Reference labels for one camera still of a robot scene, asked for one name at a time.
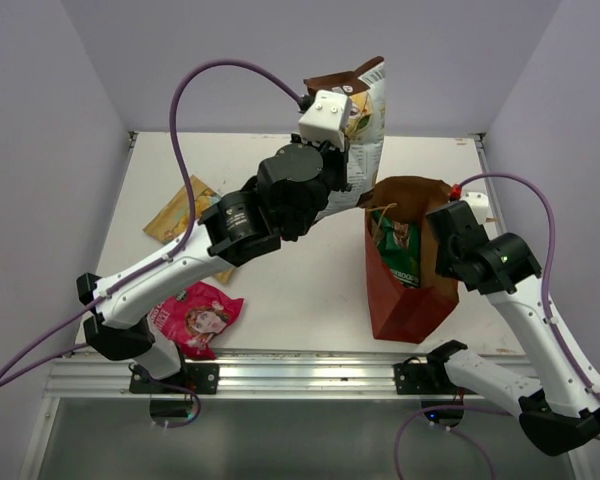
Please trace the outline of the green REAL chips bag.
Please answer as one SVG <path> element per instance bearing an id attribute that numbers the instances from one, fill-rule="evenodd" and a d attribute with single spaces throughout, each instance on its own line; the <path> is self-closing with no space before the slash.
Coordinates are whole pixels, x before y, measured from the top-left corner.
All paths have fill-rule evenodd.
<path id="1" fill-rule="evenodd" d="M 371 213 L 371 237 L 393 277 L 406 288 L 420 287 L 420 231 L 415 224 Z"/>

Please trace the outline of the red brown paper bag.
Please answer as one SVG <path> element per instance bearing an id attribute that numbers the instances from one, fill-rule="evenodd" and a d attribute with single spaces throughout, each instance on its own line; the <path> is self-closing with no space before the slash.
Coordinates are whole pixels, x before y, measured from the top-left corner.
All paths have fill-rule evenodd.
<path id="1" fill-rule="evenodd" d="M 444 205 L 441 180 L 392 176 L 362 195 L 365 264 L 373 337 L 419 344 L 459 303 L 455 280 L 436 274 L 438 244 L 426 214 Z"/>

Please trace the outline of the brown white chips bag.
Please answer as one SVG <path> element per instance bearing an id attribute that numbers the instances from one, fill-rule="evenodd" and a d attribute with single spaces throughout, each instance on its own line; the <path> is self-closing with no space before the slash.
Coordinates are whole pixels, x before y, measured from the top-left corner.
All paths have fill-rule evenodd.
<path id="1" fill-rule="evenodd" d="M 376 184 L 385 138 L 385 58 L 376 56 L 354 70 L 310 77 L 304 80 L 311 95 L 330 90 L 347 95 L 351 110 L 344 130 L 349 142 L 348 192 L 333 192 L 318 220 L 369 201 Z"/>

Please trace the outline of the tan kettle chips bag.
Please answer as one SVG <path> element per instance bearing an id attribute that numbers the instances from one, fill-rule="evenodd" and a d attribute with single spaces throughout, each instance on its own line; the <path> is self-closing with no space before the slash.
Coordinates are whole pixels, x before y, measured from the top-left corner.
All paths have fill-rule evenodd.
<path id="1" fill-rule="evenodd" d="M 217 203 L 221 196 L 195 175 L 190 177 L 194 193 L 195 218 L 209 207 Z M 190 209 L 186 188 L 182 187 L 161 211 L 143 228 L 148 236 L 161 244 L 170 243 L 175 237 L 185 232 L 190 220 Z"/>

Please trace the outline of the pink REAL chips bag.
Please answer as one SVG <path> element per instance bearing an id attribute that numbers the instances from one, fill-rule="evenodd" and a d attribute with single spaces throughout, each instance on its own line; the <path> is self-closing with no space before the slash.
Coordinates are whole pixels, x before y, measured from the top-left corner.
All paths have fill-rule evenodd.
<path id="1" fill-rule="evenodd" d="M 147 321 L 189 359 L 215 360 L 211 341 L 238 320 L 243 306 L 243 298 L 197 282 L 152 308 Z"/>

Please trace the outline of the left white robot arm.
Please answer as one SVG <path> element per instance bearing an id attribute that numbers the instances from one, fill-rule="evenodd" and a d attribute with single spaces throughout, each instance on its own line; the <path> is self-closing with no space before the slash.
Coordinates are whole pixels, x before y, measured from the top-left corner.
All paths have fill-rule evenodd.
<path id="1" fill-rule="evenodd" d="M 156 327 L 152 308 L 188 286 L 280 249 L 306 235 L 334 191 L 346 191 L 349 142 L 311 142 L 298 134 L 261 161 L 238 191 L 207 208 L 198 222 L 133 267 L 80 277 L 91 296 L 86 343 L 111 361 L 132 360 L 165 392 L 181 390 L 188 369 L 178 347 Z"/>

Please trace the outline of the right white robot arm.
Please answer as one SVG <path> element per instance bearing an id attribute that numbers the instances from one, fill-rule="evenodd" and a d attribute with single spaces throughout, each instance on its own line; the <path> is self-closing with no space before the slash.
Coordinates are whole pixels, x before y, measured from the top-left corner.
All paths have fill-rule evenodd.
<path id="1" fill-rule="evenodd" d="M 515 417 L 544 454 L 558 456 L 600 435 L 600 374 L 546 292 L 527 243 L 489 239 L 470 205 L 452 201 L 426 216 L 438 243 L 436 271 L 485 296 L 513 331 L 536 375 L 528 378 L 449 341 L 427 356 L 431 389 L 477 393 Z"/>

